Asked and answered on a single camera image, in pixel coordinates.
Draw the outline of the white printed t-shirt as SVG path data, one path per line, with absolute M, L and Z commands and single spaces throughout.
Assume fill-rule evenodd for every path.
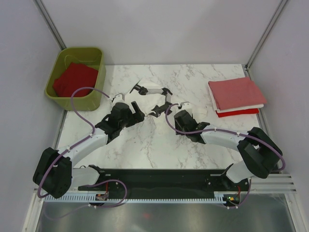
M 164 114 L 171 104 L 181 102 L 190 102 L 193 106 L 193 117 L 202 119 L 208 114 L 206 108 L 201 108 L 193 102 L 186 100 L 184 97 L 173 93 L 169 88 L 162 87 L 154 82 L 142 79 L 137 82 L 134 87 L 125 94 L 125 102 L 131 103 L 135 101 L 138 107 L 146 116 L 160 117 Z M 168 115 L 173 115 L 181 110 L 177 106 L 173 106 L 168 111 Z

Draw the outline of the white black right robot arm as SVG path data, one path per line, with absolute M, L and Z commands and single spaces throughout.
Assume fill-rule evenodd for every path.
M 174 116 L 175 131 L 192 142 L 219 145 L 240 153 L 242 161 L 231 164 L 221 178 L 222 187 L 233 190 L 240 181 L 256 176 L 266 179 L 275 170 L 282 152 L 260 128 L 237 132 L 217 128 L 207 122 L 197 123 L 186 110 Z

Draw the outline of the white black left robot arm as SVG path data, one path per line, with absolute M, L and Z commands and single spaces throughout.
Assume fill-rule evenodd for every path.
M 124 128 L 144 120 L 145 114 L 133 101 L 130 105 L 117 102 L 92 131 L 79 141 L 59 150 L 51 147 L 41 155 L 33 175 L 33 182 L 54 198 L 62 197 L 69 189 L 90 185 L 101 190 L 106 178 L 95 167 L 76 169 L 75 165 L 93 151 L 103 147 L 120 135 Z

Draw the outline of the white folded t-shirt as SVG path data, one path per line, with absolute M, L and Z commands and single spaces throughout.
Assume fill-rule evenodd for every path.
M 209 93 L 210 93 L 210 96 L 211 96 L 213 109 L 214 109 L 214 111 L 216 111 L 218 113 L 228 113 L 228 112 L 233 112 L 233 111 L 241 111 L 241 110 L 249 110 L 249 109 L 260 109 L 260 108 L 264 107 L 264 104 L 258 104 L 258 105 L 252 105 L 252 106 L 243 106 L 243 107 L 231 108 L 231 109 L 227 109 L 227 110 L 220 110 L 217 107 L 217 104 L 216 104 L 216 101 L 215 101 L 215 98 L 214 98 L 214 95 L 212 93 L 210 86 L 208 86 L 208 89 L 209 89 Z

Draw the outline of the red folded t-shirt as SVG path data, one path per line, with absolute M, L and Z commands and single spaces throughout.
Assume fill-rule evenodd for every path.
M 237 111 L 231 111 L 231 112 L 225 112 L 225 113 L 216 112 L 216 114 L 219 118 L 227 117 L 227 116 L 252 115 L 252 114 L 257 114 L 257 113 L 259 113 L 258 108 L 246 109 L 246 110 L 237 110 Z

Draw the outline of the dark red t-shirt in bin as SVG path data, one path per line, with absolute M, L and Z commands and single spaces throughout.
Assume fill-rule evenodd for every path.
M 81 63 L 72 62 L 53 83 L 58 97 L 71 97 L 74 91 L 82 87 L 95 87 L 98 70 Z

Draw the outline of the pink folded t-shirt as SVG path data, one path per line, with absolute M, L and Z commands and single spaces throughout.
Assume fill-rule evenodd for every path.
M 209 81 L 215 106 L 219 110 L 266 104 L 259 87 L 249 77 Z

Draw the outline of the olive green plastic bin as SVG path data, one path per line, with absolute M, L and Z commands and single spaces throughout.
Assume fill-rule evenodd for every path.
M 55 61 L 45 95 L 71 111 L 70 98 L 81 87 L 103 90 L 106 76 L 103 51 L 97 47 L 69 47 Z

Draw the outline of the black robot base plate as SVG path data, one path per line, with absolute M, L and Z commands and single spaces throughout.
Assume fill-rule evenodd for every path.
M 96 186 L 79 190 L 107 190 L 111 199 L 208 199 L 215 192 L 247 191 L 249 181 L 229 181 L 223 169 L 101 169 Z

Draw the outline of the right aluminium frame post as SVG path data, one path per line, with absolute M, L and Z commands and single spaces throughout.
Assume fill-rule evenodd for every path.
M 266 42 L 267 38 L 271 34 L 272 30 L 274 29 L 278 19 L 280 18 L 281 14 L 283 13 L 285 7 L 289 3 L 289 0 L 280 0 L 278 6 L 276 7 L 272 17 L 270 18 L 264 32 L 262 33 L 257 45 L 255 46 L 253 52 L 251 53 L 248 61 L 245 64 L 242 64 L 244 72 L 249 75 L 249 69 L 253 65 L 257 55 L 259 54 L 260 50 L 262 49 L 264 43 Z

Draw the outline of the aluminium frame post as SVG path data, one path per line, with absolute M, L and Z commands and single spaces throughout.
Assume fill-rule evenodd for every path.
M 42 0 L 33 0 L 33 2 L 36 5 L 37 9 L 39 10 L 41 16 L 43 17 L 45 23 L 47 24 L 49 30 L 51 31 L 60 49 L 61 50 L 66 49 L 67 46 L 65 45 L 65 42 L 63 41 L 58 29 L 56 28 L 50 14 L 48 13 L 48 10 L 44 5 L 44 2 Z
M 270 18 L 264 32 L 262 33 L 257 45 L 255 46 L 253 52 L 251 53 L 248 61 L 245 64 L 242 64 L 244 72 L 249 75 L 249 69 L 253 65 L 257 55 L 259 54 L 260 50 L 262 49 L 264 43 L 266 42 L 267 38 L 271 34 L 272 30 L 274 29 L 278 19 L 280 18 L 281 14 L 283 13 L 285 7 L 289 3 L 289 0 L 280 0 L 278 6 L 276 7 L 272 17 Z

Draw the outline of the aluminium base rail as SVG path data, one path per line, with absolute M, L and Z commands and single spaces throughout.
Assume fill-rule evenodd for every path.
M 253 177 L 251 180 L 251 192 L 256 194 L 285 194 L 296 192 L 290 174 L 270 174 L 266 179 Z

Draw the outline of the left aluminium frame post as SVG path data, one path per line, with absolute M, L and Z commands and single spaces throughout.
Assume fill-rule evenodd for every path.
M 42 0 L 33 0 L 33 2 L 36 5 L 37 9 L 39 10 L 41 16 L 43 17 L 45 23 L 47 24 L 49 30 L 51 31 L 60 49 L 61 50 L 66 49 L 67 46 L 65 45 L 65 42 L 63 41 L 58 29 L 56 28 L 50 14 L 48 13 L 48 10 L 44 5 L 44 2 Z

